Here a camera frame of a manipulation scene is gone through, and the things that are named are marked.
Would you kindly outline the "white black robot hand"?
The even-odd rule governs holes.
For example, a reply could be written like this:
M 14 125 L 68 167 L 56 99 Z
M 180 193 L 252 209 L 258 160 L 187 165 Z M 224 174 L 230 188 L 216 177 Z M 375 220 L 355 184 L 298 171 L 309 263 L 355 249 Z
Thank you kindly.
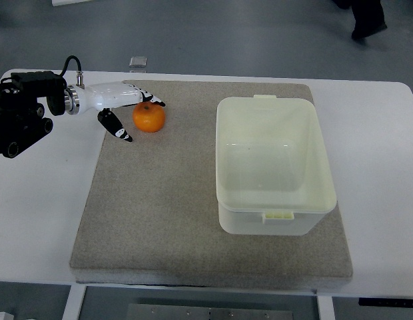
M 82 114 L 89 109 L 96 109 L 100 124 L 113 136 L 131 142 L 123 124 L 112 112 L 113 109 L 150 102 L 165 106 L 155 95 L 129 83 L 117 81 L 80 87 L 68 85 L 65 90 L 65 111 L 70 115 Z

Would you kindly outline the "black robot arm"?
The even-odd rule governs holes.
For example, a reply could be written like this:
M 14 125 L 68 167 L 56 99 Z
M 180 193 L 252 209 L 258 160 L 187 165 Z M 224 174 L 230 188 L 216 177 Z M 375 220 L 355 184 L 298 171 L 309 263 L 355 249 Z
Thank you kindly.
M 13 72 L 0 81 L 0 154 L 14 158 L 50 134 L 52 119 L 39 98 L 46 98 L 52 115 L 65 112 L 63 76 L 52 71 Z

